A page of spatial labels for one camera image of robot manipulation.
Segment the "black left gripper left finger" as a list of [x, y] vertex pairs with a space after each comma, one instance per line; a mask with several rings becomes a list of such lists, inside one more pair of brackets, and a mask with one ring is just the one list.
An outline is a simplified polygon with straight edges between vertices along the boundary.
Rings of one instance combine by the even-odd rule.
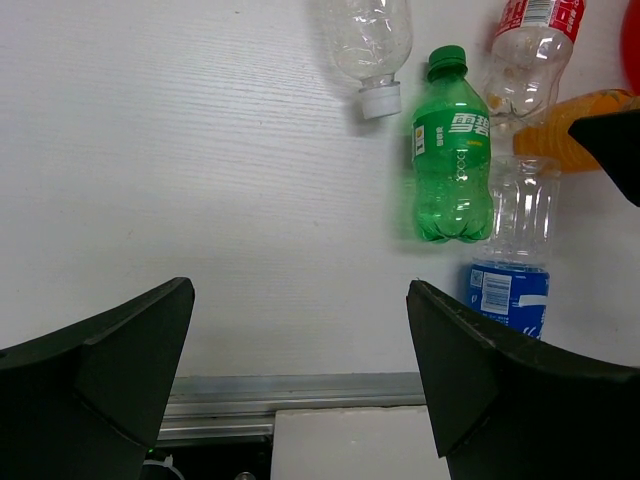
[[177, 277], [2, 350], [2, 478], [139, 478], [194, 303], [191, 280]]

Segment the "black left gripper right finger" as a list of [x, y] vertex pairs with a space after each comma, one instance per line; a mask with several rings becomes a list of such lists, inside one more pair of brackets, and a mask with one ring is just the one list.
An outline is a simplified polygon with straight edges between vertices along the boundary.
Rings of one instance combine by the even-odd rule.
[[415, 280], [408, 319], [454, 479], [635, 479], [639, 371], [519, 333]]

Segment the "orange soda bottle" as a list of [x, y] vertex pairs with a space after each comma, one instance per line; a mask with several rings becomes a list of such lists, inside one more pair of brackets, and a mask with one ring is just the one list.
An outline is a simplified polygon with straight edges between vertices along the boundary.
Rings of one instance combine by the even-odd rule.
[[585, 117], [617, 113], [639, 108], [639, 97], [622, 89], [605, 89], [557, 103], [540, 127], [527, 127], [513, 137], [517, 155], [554, 158], [563, 173], [601, 170], [601, 166], [570, 137], [574, 121]]

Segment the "clear bottle white cap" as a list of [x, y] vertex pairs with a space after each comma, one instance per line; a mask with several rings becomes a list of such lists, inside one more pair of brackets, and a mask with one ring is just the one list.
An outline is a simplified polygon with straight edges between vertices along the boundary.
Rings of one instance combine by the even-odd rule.
[[322, 32], [339, 71], [360, 84], [363, 118], [379, 119], [402, 110], [396, 74], [413, 46], [406, 0], [313, 1]]

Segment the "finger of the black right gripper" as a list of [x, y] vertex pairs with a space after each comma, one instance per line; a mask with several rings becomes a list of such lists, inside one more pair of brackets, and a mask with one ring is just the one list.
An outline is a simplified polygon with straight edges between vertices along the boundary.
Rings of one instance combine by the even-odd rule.
[[590, 153], [622, 195], [639, 206], [639, 110], [591, 116], [573, 122], [569, 136]]

